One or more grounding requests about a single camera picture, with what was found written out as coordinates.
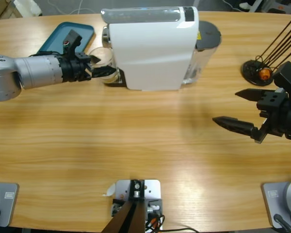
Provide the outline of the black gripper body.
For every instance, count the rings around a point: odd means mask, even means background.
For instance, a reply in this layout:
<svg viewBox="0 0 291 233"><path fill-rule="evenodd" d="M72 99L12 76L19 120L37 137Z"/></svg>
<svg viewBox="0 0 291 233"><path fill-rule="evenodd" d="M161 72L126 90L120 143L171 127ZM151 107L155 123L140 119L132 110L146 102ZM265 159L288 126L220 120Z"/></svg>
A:
<svg viewBox="0 0 291 233"><path fill-rule="evenodd" d="M84 52L75 53L68 57L67 54L58 55L58 61L62 70L63 83L89 81L92 78L86 70L90 70L90 56Z"/></svg>
<svg viewBox="0 0 291 233"><path fill-rule="evenodd" d="M278 109L259 110L259 115L265 118L263 124L268 125L267 134L280 137L285 135L288 140L291 140L291 104L289 98Z"/></svg>

